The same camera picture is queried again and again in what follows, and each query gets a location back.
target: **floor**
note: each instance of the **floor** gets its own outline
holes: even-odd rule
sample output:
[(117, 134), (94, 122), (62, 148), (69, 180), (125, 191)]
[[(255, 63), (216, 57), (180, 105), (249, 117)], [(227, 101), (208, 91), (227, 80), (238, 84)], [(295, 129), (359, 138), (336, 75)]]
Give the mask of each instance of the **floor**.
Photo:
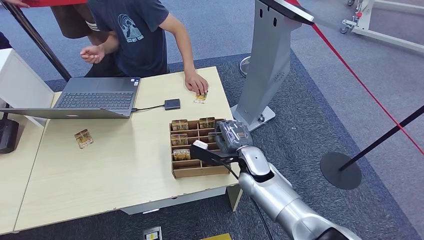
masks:
[[(230, 105), (238, 102), (245, 79), (238, 63), (247, 54), (196, 60), (198, 68), (217, 66)], [(399, 206), (388, 194), (369, 162), (360, 166), (362, 184), (355, 190), (340, 190), (321, 174), (319, 162), (328, 151), (349, 153), (350, 136), (339, 127), (334, 112), (293, 53), (291, 71), (269, 106), (277, 117), (252, 133), (254, 145), (293, 184), (303, 201), (331, 221), (367, 240), (420, 240)], [(183, 69), (170, 64), (172, 72)], [(47, 81), (53, 89), (60, 81)], [(287, 240), (280, 226), (265, 217), (274, 240)], [(230, 233), (234, 240), (268, 239), (252, 201), (244, 195), (236, 212), (228, 197), (217, 196), (175, 205), (149, 214), (126, 215), (113, 211), (59, 224), (0, 236), (0, 240), (139, 240), (142, 231), (161, 226), (164, 240), (198, 240)]]
[[(423, 4), (420, 0), (403, 2)], [(164, 0), (163, 3), (186, 25), (195, 59), (251, 51), (253, 0)], [(336, 25), (343, 19), (351, 19), (355, 11), (353, 6), (346, 5), (345, 0), (301, 0), (300, 3)], [(48, 8), (25, 9), (24, 13), (70, 73), (73, 76), (84, 75), (90, 66), (79, 59), (78, 53), (88, 41), (62, 37)], [(8, 36), (25, 61), (46, 81), (59, 79), (55, 69), (13, 18), (3, 9), (0, 9), (0, 16), (0, 30)], [(371, 20), (372, 30), (424, 44), (420, 34), (424, 32), (423, 16), (375, 9)], [(354, 33), (343, 35), (338, 29), (320, 28), (397, 121), (400, 122), (423, 105), (422, 54)], [(169, 62), (180, 62), (175, 41), (172, 36), (167, 37)], [(366, 148), (394, 126), (311, 27), (302, 26), (292, 33), (292, 50), (358, 146), (357, 149), (349, 146), (353, 152)], [(423, 127), (424, 116), (421, 116), (405, 128), (421, 148), (424, 148)], [(399, 132), (370, 152), (367, 159), (416, 231), (424, 238), (424, 191), (421, 190), (424, 185), (423, 155)]]

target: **black round base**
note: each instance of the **black round base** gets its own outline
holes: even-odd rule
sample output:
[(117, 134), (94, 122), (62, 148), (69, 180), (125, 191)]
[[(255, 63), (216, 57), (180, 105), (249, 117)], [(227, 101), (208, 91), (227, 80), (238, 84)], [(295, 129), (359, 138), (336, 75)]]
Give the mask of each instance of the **black round base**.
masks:
[(362, 173), (359, 166), (354, 163), (343, 171), (339, 168), (349, 162), (351, 158), (338, 152), (329, 152), (321, 158), (322, 175), (339, 189), (351, 190), (357, 188), (362, 181)]

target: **cable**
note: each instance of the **cable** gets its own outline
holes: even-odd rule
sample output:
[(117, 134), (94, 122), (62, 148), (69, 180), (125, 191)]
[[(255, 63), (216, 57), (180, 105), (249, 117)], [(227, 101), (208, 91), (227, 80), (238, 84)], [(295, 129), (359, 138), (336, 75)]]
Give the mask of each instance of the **cable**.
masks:
[(274, 240), (273, 236), (271, 235), (271, 231), (268, 228), (267, 222), (265, 221), (264, 216), (262, 215), (261, 210), (259, 209), (258, 205), (256, 204), (255, 200), (250, 198), (250, 200), (253, 202), (254, 207), (256, 208), (257, 213), (259, 214), (260, 220), (262, 220), (263, 226), (265, 227), (266, 234), (268, 235), (268, 238), (270, 240)]
[[(6, 106), (4, 108), (8, 109), (9, 107), (10, 107), (9, 103), (6, 103)], [(9, 116), (9, 113), (3, 112), (3, 119), (8, 119), (8, 116)]]
[(143, 111), (143, 110), (156, 109), (156, 108), (160, 108), (160, 107), (165, 107), (165, 104), (157, 105), (157, 106), (151, 106), (151, 107), (146, 107), (146, 108), (135, 108), (135, 107), (133, 107), (131, 109), (131, 113), (135, 113), (135, 112)]
[(237, 176), (237, 174), (227, 165), (227, 164), (225, 164), (225, 163), (222, 163), (222, 165), (224, 166), (224, 167), (226, 167), (226, 169), (228, 169), (228, 171), (230, 172), (230, 173), (232, 173), (232, 175), (235, 177), (235, 179), (237, 179), (237, 180), (239, 180), (239, 176)]
[[(221, 165), (223, 165), (224, 167), (226, 167), (226, 169), (228, 169), (228, 171), (230, 171), (231, 173), (232, 173), (232, 175), (237, 179), (237, 180), (239, 180), (239, 176), (237, 176), (237, 174), (227, 165), (227, 164), (225, 164), (225, 163), (223, 163), (223, 162), (221, 162), (221, 161), (218, 161), (218, 160), (215, 160), (215, 159), (212, 159), (214, 162), (216, 162), (216, 163), (219, 163), (219, 164), (221, 164)], [(257, 211), (257, 213), (259, 214), (259, 217), (260, 217), (260, 220), (262, 221), (262, 224), (263, 224), (263, 226), (265, 227), (265, 231), (266, 231), (266, 234), (268, 235), (268, 238), (270, 239), (270, 240), (274, 240), (273, 239), (273, 236), (271, 235), (271, 231), (270, 231), (270, 229), (268, 228), (268, 225), (267, 225), (267, 222), (265, 221), (265, 218), (264, 218), (264, 216), (262, 215), (262, 212), (261, 212), (261, 210), (259, 209), (259, 207), (258, 207), (258, 205), (256, 204), (256, 202), (255, 202), (255, 200), (253, 200), (251, 197), (250, 197), (250, 200), (253, 202), (253, 205), (254, 205), (254, 207), (256, 208), (256, 211)]]

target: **black speaker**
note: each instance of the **black speaker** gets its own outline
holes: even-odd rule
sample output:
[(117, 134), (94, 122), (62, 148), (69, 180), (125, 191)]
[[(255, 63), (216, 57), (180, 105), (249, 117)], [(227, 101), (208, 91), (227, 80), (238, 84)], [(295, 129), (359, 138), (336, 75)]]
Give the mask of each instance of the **black speaker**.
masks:
[(0, 120), (0, 154), (8, 154), (15, 150), (19, 123), (10, 119)]

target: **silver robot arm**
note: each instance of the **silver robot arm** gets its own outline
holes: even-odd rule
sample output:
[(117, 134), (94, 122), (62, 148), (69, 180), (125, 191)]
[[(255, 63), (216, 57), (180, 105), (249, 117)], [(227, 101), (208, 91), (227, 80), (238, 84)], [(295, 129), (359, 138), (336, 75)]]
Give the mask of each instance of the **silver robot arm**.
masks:
[(253, 146), (246, 125), (228, 120), (217, 122), (216, 144), (220, 151), (209, 151), (199, 140), (190, 148), (191, 156), (209, 165), (237, 162), (238, 181), (265, 213), (281, 225), (292, 240), (361, 240), (349, 229), (336, 225), (308, 207), (292, 184)]
[(336, 225), (308, 207), (292, 184), (254, 146), (237, 150), (245, 162), (239, 184), (292, 240), (361, 240), (349, 229)]

